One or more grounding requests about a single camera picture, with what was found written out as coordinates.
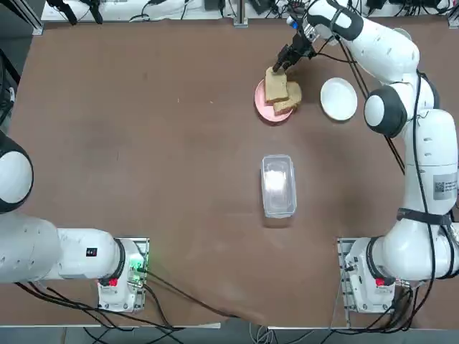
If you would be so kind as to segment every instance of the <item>plastic container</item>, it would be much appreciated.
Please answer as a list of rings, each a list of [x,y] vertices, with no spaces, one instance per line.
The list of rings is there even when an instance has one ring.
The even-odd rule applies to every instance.
[[[261,190],[266,217],[283,219],[295,213],[295,172],[290,156],[277,155],[263,158]]]

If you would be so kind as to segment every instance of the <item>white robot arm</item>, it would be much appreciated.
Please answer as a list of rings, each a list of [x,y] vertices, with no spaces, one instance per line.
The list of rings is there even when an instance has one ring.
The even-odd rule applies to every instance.
[[[451,224],[446,215],[458,197],[455,123],[449,113],[439,109],[434,86],[418,74],[420,53],[408,38],[333,0],[314,0],[303,25],[303,42],[304,38],[316,37],[311,34],[311,27],[324,39],[331,35],[339,37],[359,65],[383,84],[370,92],[366,100],[366,124],[389,138],[400,135],[404,139],[404,201],[397,221],[386,236],[357,239],[345,258],[357,310],[384,312],[393,300],[396,279],[429,280],[433,259],[435,277],[454,275],[459,270],[455,230],[459,224]],[[297,41],[295,47],[294,37],[292,46],[284,47],[273,69],[296,63],[300,56],[298,47],[303,47],[301,56],[315,56],[312,46],[304,48]],[[417,175],[413,120],[417,126],[415,145],[420,179],[428,213],[432,215],[425,214]],[[426,221],[431,224],[434,257]]]
[[[16,211],[32,190],[27,153],[0,131],[0,283],[97,279],[99,307],[143,308],[147,240],[113,238],[97,229],[56,228]]]

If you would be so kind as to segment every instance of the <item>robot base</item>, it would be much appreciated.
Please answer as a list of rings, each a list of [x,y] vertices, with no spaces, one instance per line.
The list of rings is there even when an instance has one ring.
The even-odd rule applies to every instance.
[[[135,312],[145,307],[146,274],[136,269],[148,269],[148,238],[118,238],[126,251],[126,262],[118,281],[103,286],[98,283],[99,308],[113,312]]]
[[[365,313],[383,313],[394,299],[395,283],[377,285],[366,263],[366,246],[370,238],[340,238],[338,252],[341,269],[341,287],[347,310]]]

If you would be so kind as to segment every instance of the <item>slice of bread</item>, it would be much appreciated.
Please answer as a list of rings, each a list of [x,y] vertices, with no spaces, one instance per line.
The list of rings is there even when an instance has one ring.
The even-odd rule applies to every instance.
[[[287,75],[283,70],[274,73],[269,67],[265,75],[265,101],[268,104],[288,99]]]
[[[275,102],[274,113],[281,115],[291,108],[296,108],[301,102],[301,88],[296,82],[287,82],[288,99],[282,102]]]

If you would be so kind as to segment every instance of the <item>table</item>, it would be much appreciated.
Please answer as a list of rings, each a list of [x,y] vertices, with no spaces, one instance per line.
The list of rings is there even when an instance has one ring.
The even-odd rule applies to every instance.
[[[412,35],[420,69],[457,118],[457,32],[437,17],[381,22]],[[11,128],[35,169],[22,211],[57,226],[148,236],[157,274],[254,323],[328,327],[339,283],[336,239],[389,231],[404,181],[383,137],[366,127],[361,97],[348,123],[321,112],[327,79],[355,85],[344,64],[299,63],[289,72],[303,90],[299,111],[274,127],[257,117],[255,86],[292,36],[272,20],[241,30],[230,21],[81,24],[35,37]],[[338,48],[326,52],[341,56]],[[260,163],[276,153],[290,155],[296,174],[298,208],[285,228],[265,226],[262,216]],[[95,303],[93,281],[53,285]],[[173,324],[221,320],[153,286]],[[436,282],[415,326],[458,328],[458,287]],[[0,290],[1,324],[92,323],[13,285]],[[151,302],[141,316],[158,320]],[[353,321],[368,323],[365,315]],[[342,306],[333,324],[345,325]]]

